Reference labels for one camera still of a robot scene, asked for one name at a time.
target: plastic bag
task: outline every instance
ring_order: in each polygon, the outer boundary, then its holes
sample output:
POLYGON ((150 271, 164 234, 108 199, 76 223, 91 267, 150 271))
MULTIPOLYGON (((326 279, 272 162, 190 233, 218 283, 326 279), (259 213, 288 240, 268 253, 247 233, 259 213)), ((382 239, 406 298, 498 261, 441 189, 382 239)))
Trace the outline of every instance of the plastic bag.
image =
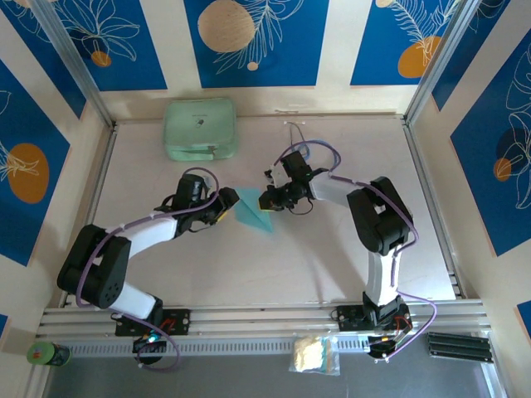
POLYGON ((339 376, 338 338, 297 337, 293 345, 290 371, 339 376))

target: white table surface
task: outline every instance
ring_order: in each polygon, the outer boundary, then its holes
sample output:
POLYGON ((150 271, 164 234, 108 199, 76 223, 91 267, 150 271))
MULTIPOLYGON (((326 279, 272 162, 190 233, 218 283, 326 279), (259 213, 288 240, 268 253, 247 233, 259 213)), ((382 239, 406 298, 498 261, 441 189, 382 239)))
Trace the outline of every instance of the white table surface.
MULTIPOLYGON (((119 126, 95 224, 116 226, 149 214, 175 192, 183 171, 203 166, 222 187, 266 187, 263 172, 288 146, 284 121, 304 122, 306 139, 321 138, 343 157, 336 174, 369 182, 391 179, 411 209, 419 243, 403 253, 399 289, 430 299, 454 293, 400 120, 393 117, 264 117, 238 119, 240 147, 231 159, 177 163, 162 145, 162 122, 119 126)), ((332 155, 312 148, 312 168, 332 155)), ((127 280, 167 305, 248 305, 360 301, 368 253, 347 208, 317 201, 307 216, 271 213, 274 234, 236 221, 154 246, 129 262, 127 280)))

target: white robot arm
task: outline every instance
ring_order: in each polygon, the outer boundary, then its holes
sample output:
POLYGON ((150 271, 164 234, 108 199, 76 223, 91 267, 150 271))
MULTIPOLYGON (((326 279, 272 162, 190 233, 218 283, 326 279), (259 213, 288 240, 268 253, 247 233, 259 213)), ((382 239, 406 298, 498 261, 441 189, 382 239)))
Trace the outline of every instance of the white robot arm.
POLYGON ((220 189, 215 199, 212 195, 203 197, 206 190, 202 177, 185 174, 176 193, 154 209, 151 220, 136 221, 115 235, 112 231, 116 228, 83 227, 59 273, 57 285, 76 294, 81 284, 81 298, 86 302, 159 325, 162 322, 162 300, 125 282, 129 259, 151 246, 192 231, 194 221, 208 226, 216 224, 239 200, 236 191, 229 187, 220 189), (103 239, 108 240, 84 277, 85 267, 103 239))
POLYGON ((368 250, 368 283, 363 292, 363 311, 350 317, 348 323, 340 323, 340 328, 385 328, 394 316, 407 311, 397 294, 397 279, 400 249, 407 242, 410 229, 388 201, 411 223, 412 216, 388 178, 380 177, 370 185, 356 187, 326 169, 312 170, 298 151, 284 156, 265 174, 273 185, 260 198, 262 210, 293 209, 300 199, 306 198, 331 201, 346 206, 352 213, 358 237, 368 250))

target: mint green box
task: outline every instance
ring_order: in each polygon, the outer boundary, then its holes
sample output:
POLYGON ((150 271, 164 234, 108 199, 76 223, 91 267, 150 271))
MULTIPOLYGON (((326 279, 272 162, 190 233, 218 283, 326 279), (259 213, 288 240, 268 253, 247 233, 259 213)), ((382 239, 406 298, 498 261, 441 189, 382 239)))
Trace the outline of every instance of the mint green box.
POLYGON ((164 148, 176 161, 232 157, 238 147, 236 111, 228 98, 178 100, 166 108, 164 148))

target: green can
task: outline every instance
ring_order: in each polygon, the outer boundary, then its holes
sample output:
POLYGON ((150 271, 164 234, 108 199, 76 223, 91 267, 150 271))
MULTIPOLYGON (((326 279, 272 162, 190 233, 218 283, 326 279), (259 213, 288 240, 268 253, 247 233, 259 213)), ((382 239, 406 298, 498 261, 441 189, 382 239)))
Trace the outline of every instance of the green can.
POLYGON ((26 359, 34 365, 64 366, 71 359, 71 351, 53 342, 35 342, 27 350, 26 359))

